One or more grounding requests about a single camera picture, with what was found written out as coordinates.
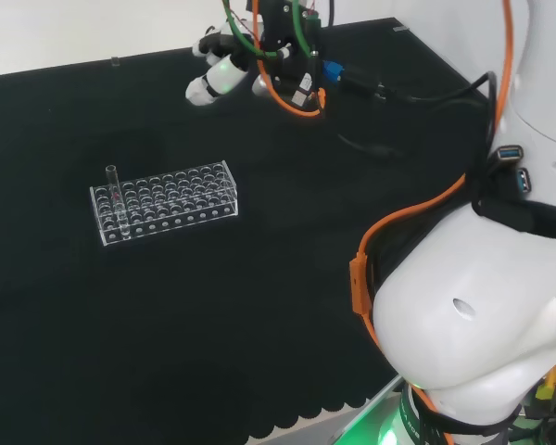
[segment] green cable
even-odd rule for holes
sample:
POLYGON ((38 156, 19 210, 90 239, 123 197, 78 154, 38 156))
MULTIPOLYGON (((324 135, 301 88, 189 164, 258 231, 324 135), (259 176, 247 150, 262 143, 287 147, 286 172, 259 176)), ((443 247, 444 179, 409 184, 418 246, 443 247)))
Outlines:
POLYGON ((251 44, 251 42, 249 42, 247 40, 247 38, 243 35, 243 33, 241 31, 239 31, 239 28, 237 27, 236 23, 234 22, 234 17, 233 17, 233 13, 231 12, 231 7, 229 5, 229 0, 222 0, 222 4, 224 5, 224 12, 226 13, 226 18, 229 21, 229 25, 231 26, 231 31, 233 32, 233 35, 239 39, 239 42, 241 42, 241 44, 243 44, 243 46, 248 49, 249 51, 251 51, 253 54, 255 54, 258 57, 268 57, 268 58, 274 58, 274 57, 278 57, 278 53, 266 53, 260 49, 257 49, 253 44, 251 44))
POLYGON ((303 53, 305 53, 307 57, 311 57, 311 49, 309 48, 307 40, 305 40, 303 27, 300 24, 300 8, 298 7, 298 0, 293 0, 293 25, 295 26, 298 46, 303 50, 303 53))

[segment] usb port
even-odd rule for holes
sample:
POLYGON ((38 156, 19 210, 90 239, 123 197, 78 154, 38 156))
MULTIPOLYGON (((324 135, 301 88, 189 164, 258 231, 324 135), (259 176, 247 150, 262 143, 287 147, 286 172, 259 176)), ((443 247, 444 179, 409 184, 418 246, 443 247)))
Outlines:
POLYGON ((500 162, 510 162, 523 159, 523 149, 520 146, 502 146, 497 150, 500 162))
POLYGON ((522 193, 531 192, 531 181, 527 169, 519 169, 517 171, 517 182, 522 193))

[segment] robot end effector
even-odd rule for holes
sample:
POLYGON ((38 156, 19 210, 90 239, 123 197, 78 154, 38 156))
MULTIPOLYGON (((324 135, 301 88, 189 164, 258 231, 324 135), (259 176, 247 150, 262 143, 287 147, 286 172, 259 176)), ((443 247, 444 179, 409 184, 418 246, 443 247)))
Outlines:
POLYGON ((235 44, 228 23, 218 30, 210 27, 194 44, 192 53, 196 57, 205 57, 210 65, 208 72, 193 79, 185 91, 185 98, 196 106, 214 103, 233 91, 247 76, 246 53, 235 44))

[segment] robot finger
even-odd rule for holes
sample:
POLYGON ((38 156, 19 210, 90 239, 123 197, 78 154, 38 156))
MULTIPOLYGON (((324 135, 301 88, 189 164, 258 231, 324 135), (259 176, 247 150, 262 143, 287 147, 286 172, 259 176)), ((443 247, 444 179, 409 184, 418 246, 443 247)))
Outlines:
POLYGON ((210 105, 233 91, 246 76, 246 65, 243 65, 239 57, 226 56, 210 68, 205 76, 198 77, 189 84, 185 98, 196 106, 210 105))

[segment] orange cable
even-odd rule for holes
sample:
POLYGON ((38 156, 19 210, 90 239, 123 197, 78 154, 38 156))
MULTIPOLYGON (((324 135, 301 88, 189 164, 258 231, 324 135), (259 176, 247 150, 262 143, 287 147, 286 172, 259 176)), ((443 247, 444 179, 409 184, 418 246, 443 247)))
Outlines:
MULTIPOLYGON (((258 26, 258 14, 259 14, 259 0, 253 0, 253 40, 255 43, 255 46, 257 49, 259 48, 259 26, 258 26)), ((258 59, 258 68, 259 68, 259 74, 261 74, 261 78, 263 79, 263 81, 266 83, 266 87, 268 88, 268 91, 270 92, 270 95, 273 97, 273 99, 278 103, 278 105, 280 105, 282 108, 286 109, 287 111, 290 111, 293 114, 296 114, 297 116, 303 117, 303 118, 315 118, 317 116, 321 115, 321 112, 316 109, 315 111, 301 111, 300 109, 294 108, 290 105, 288 105, 286 102, 283 101, 283 99, 278 95, 278 93, 276 93, 276 90, 274 90, 274 86, 272 84, 272 81, 270 79, 270 76, 268 76, 268 72, 266 72, 266 67, 263 64, 263 60, 259 60, 258 59)), ((319 100, 320 100, 320 104, 322 106, 322 108, 325 108, 325 91, 321 88, 319 90, 319 100)))
MULTIPOLYGON (((497 114, 496 114, 496 126, 498 128, 500 124, 500 120, 502 119, 502 114, 507 104, 507 99, 509 97, 509 89, 511 86, 511 75, 512 75, 512 63, 514 59, 514 36, 513 36, 513 22, 512 22, 512 9, 511 9, 511 0, 502 0, 503 5, 503 12, 504 12, 504 19, 505 19, 505 39, 506 39, 506 47, 505 47, 505 59, 504 59, 504 67, 502 72, 502 82, 500 84, 500 92, 499 92, 499 99, 497 104, 497 114)), ((355 311, 359 312, 362 320, 371 335, 375 345, 379 350, 381 346, 379 344, 379 339, 375 333, 374 327, 371 323, 371 298, 368 293, 368 289, 366 286, 366 266, 367 266, 367 256, 366 256, 366 247, 373 235, 381 230, 383 227, 388 225, 389 223, 399 220, 404 217, 412 216, 416 213, 422 212, 431 208, 432 206, 444 201, 455 192, 461 189, 461 187, 465 184, 465 174, 461 176, 461 178, 452 185, 449 189, 443 192, 438 197, 434 197, 429 201, 423 202, 421 204, 417 204, 415 206, 408 207, 406 209, 398 210, 386 217, 382 220, 377 222, 373 227, 371 227, 367 233, 364 235, 362 240, 360 241, 359 252, 357 253, 357 257, 350 262, 350 276, 352 279, 352 306, 355 308, 355 311)), ((412 390, 420 397, 420 399, 426 404, 428 409, 436 413, 436 407, 432 403, 432 401, 428 398, 428 396, 422 391, 421 389, 411 385, 412 390)), ((453 438, 449 433, 445 433, 445 439, 448 445, 453 445, 453 438)))

